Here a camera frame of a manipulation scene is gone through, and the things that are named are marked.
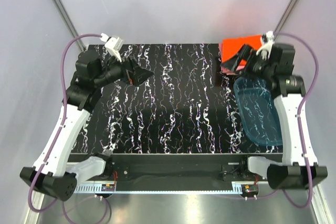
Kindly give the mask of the orange t-shirt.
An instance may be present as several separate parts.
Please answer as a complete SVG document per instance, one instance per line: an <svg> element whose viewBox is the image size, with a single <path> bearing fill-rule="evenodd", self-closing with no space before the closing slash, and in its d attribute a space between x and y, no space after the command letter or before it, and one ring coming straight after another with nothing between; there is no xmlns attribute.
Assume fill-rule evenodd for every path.
<svg viewBox="0 0 336 224"><path fill-rule="evenodd" d="M262 46L261 34L223 39L222 43L219 44L222 63L230 60L234 55L236 55L244 44L250 45L253 49L259 49Z"/></svg>

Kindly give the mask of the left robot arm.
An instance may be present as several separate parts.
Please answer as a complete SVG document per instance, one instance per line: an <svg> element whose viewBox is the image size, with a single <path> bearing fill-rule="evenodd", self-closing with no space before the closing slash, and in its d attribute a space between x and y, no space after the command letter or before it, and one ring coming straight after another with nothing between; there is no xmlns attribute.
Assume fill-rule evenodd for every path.
<svg viewBox="0 0 336 224"><path fill-rule="evenodd" d="M60 119L46 147L33 166L23 167L19 175L30 191L61 201L67 201L77 185L96 176L107 180L114 173L112 157L104 154L89 155L66 168L75 140L102 96L101 88L116 81L140 86L154 75L133 57L110 59L104 65L94 50L81 52L75 66L76 78L66 90Z"/></svg>

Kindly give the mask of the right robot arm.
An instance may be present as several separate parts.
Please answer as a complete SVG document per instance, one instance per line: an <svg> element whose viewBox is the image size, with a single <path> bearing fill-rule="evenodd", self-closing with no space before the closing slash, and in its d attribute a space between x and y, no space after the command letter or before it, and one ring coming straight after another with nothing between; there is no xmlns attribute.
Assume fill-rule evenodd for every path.
<svg viewBox="0 0 336 224"><path fill-rule="evenodd" d="M328 176L326 166L318 164L312 149L304 111L308 92L301 76L294 75L295 48L291 44L271 43L258 50L248 44L221 66L248 79L265 80L279 118L283 154L281 162L250 156L238 167L239 176L250 180L259 175L272 189L311 189Z"/></svg>

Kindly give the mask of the folded salmon t-shirt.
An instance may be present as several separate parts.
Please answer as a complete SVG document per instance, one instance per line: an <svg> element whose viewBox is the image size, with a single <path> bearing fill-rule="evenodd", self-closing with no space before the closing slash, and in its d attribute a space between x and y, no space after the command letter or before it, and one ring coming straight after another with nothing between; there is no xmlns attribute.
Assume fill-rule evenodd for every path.
<svg viewBox="0 0 336 224"><path fill-rule="evenodd" d="M244 43L243 42L234 42L233 44L230 43L219 43L218 44L218 48L219 48L219 58L220 58L220 62L224 62L228 59L230 59L231 57L233 57L238 50L242 47ZM236 75L234 72L226 70L224 68L221 67L221 63L220 63L220 69L222 71L222 73L227 74L227 75Z"/></svg>

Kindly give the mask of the blue transparent plastic bin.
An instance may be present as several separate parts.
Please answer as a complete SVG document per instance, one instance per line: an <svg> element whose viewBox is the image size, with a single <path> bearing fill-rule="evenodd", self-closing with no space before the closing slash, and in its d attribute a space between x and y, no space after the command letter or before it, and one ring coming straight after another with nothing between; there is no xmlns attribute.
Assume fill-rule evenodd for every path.
<svg viewBox="0 0 336 224"><path fill-rule="evenodd" d="M279 116L265 80L239 77L234 94L247 138L261 146L281 146Z"/></svg>

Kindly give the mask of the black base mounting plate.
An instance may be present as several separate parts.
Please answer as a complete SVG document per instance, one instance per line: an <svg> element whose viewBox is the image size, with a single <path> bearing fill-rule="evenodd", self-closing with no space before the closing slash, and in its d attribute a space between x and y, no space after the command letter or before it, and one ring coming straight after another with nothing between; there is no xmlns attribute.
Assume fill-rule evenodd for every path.
<svg viewBox="0 0 336 224"><path fill-rule="evenodd" d="M247 171L246 154L111 154L117 183L212 185L261 182Z"/></svg>

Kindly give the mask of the left aluminium frame post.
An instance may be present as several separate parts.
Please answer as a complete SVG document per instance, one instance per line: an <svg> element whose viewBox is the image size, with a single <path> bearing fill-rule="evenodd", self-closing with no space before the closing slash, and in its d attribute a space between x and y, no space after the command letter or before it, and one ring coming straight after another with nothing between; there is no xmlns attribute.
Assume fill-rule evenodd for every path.
<svg viewBox="0 0 336 224"><path fill-rule="evenodd" d="M71 34L72 38L75 38L79 36L79 33L77 32L68 12L65 9L65 6L62 2L62 0L52 0L56 10L58 11L64 25L68 29L69 33Z"/></svg>

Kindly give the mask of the aluminium frame post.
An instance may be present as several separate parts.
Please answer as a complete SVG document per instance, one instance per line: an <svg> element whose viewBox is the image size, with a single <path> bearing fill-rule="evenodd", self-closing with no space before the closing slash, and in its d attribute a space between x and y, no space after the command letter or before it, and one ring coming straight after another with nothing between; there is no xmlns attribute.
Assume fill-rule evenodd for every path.
<svg viewBox="0 0 336 224"><path fill-rule="evenodd" d="M300 0L290 0L289 3L287 4L279 22L277 23L275 29L274 29L274 34L277 34L282 31L283 27L285 26L286 22L288 21L289 17L295 10L295 7L299 3Z"/></svg>
<svg viewBox="0 0 336 224"><path fill-rule="evenodd" d="M58 11L64 25L68 29L69 33L71 34L72 38L75 38L79 36L79 33L77 32L68 12L65 9L65 6L62 2L62 0L52 0L56 10Z"/></svg>

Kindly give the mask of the right aluminium frame post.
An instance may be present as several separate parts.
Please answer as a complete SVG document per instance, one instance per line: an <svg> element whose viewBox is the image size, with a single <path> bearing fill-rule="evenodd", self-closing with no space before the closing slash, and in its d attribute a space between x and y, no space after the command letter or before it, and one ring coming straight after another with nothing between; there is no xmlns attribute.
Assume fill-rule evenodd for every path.
<svg viewBox="0 0 336 224"><path fill-rule="evenodd" d="M290 0L289 3L287 4L279 22L277 23L275 29L274 29L274 34L277 34L282 31L283 27L285 26L286 22L288 21L289 17L295 10L295 7L299 3L300 0Z"/></svg>

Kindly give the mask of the aluminium rail front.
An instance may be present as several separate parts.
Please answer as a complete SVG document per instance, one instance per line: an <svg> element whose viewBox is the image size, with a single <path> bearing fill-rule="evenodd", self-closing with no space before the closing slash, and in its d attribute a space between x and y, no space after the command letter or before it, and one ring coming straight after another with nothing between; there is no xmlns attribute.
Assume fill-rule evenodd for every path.
<svg viewBox="0 0 336 224"><path fill-rule="evenodd" d="M304 220L304 216L308 214L309 219L313 219L313 223L335 223L335 207L327 201L327 196L322 186L315 186L312 190L312 196L309 200L308 190L286 190L279 191L278 194L271 193L270 200L277 196L283 195L285 203L296 211L301 211L301 217L297 223L308 223Z"/></svg>

